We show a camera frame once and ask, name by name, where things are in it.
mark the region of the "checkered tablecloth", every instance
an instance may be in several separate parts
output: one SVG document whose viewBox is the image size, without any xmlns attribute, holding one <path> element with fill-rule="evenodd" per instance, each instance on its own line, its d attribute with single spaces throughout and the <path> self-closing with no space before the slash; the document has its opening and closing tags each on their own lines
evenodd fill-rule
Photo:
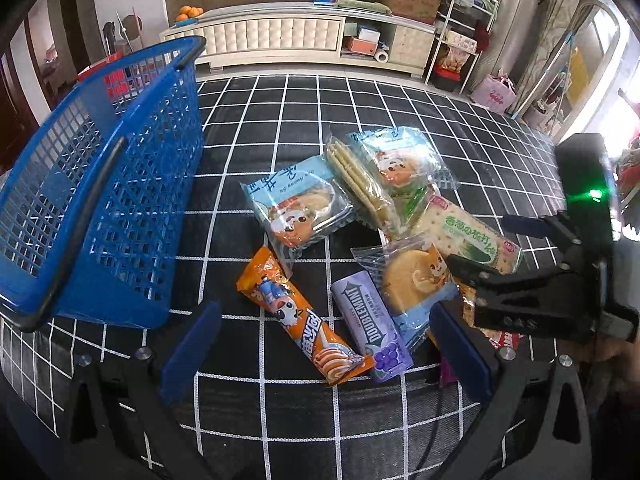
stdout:
<svg viewBox="0 0 640 480">
<path fill-rule="evenodd" d="M 479 411 L 459 384 L 439 390 L 439 356 L 424 344 L 415 366 L 376 385 L 358 377 L 328 388 L 277 322 L 236 292 L 264 234 L 239 182 L 252 182 L 322 152 L 330 135 L 389 125 L 429 133 L 462 183 L 443 195 L 500 231 L 503 214 L 538 216 L 563 206 L 552 146 L 516 122 L 437 94 L 354 78 L 248 76 L 198 85 L 206 148 L 194 180 L 172 297 L 171 320 L 202 300 L 221 300 L 223 325 L 175 415 L 222 478 L 382 480 L 426 478 L 455 448 Z M 524 265 L 551 266 L 548 240 L 505 233 Z M 348 330 L 329 286 L 360 270 L 350 248 L 380 243 L 353 223 L 305 251 L 292 281 L 339 334 Z M 35 334 L 4 323 L 2 370 L 56 434 L 74 354 L 132 355 L 152 331 L 55 318 Z M 524 338 L 519 353 L 551 360 L 555 345 Z M 126 402 L 123 410 L 130 412 Z M 141 457 L 162 470 L 148 440 Z M 503 441 L 495 466 L 508 460 Z"/>
</svg>

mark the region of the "black handle grip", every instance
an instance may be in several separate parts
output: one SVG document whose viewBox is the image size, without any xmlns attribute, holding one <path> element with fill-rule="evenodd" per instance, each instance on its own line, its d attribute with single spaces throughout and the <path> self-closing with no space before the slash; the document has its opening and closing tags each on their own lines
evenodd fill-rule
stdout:
<svg viewBox="0 0 640 480">
<path fill-rule="evenodd" d="M 89 195 L 82 204 L 80 212 L 76 218 L 76 225 L 72 230 L 72 235 L 66 244 L 65 252 L 60 259 L 60 264 L 56 269 L 56 273 L 53 276 L 49 288 L 40 304 L 40 307 L 30 314 L 21 314 L 15 310 L 11 310 L 4 304 L 0 303 L 0 314 L 7 318 L 12 325 L 20 329 L 22 332 L 34 332 L 45 324 L 51 316 L 51 311 L 56 303 L 62 288 L 65 286 L 66 281 L 71 274 L 71 271 L 76 263 L 76 258 L 84 241 L 84 236 L 89 228 L 89 223 L 94 215 L 95 206 L 102 194 L 104 186 L 107 184 L 111 171 L 116 166 L 120 154 L 127 147 L 127 138 L 120 137 L 111 153 L 107 156 L 105 163 L 100 168 L 98 175 L 95 179 L 94 186 L 92 187 Z"/>
<path fill-rule="evenodd" d="M 186 56 L 184 56 L 176 65 L 176 70 L 184 70 L 187 65 L 193 63 L 195 59 L 202 53 L 204 47 L 207 46 L 207 40 L 203 36 L 194 36 L 198 41 L 191 47 Z"/>
</svg>

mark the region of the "pink gift bag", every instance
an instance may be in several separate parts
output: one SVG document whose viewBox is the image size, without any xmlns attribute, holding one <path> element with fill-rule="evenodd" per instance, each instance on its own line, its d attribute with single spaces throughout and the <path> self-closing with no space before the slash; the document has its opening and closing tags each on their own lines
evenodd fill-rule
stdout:
<svg viewBox="0 0 640 480">
<path fill-rule="evenodd" d="M 488 75 L 471 94 L 473 102 L 503 114 L 516 100 L 513 83 L 505 76 Z"/>
</svg>

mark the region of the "paper roll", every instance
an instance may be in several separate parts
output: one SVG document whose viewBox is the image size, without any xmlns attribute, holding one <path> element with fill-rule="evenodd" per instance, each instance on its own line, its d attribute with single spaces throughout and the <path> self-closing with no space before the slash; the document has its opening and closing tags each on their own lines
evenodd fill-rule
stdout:
<svg viewBox="0 0 640 480">
<path fill-rule="evenodd" d="M 373 57 L 376 58 L 378 63 L 386 63 L 389 61 L 389 54 L 386 53 L 386 50 L 382 50 L 381 48 L 376 50 Z"/>
</svg>

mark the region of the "blue plastic basket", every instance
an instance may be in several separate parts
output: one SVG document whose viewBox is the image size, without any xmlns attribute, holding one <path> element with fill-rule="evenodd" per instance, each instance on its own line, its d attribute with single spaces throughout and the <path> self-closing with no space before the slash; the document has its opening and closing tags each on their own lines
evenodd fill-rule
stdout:
<svg viewBox="0 0 640 480">
<path fill-rule="evenodd" d="M 80 83 L 0 192 L 0 312 L 154 328 L 169 314 L 184 207 L 202 154 L 193 61 L 180 38 Z"/>
</svg>

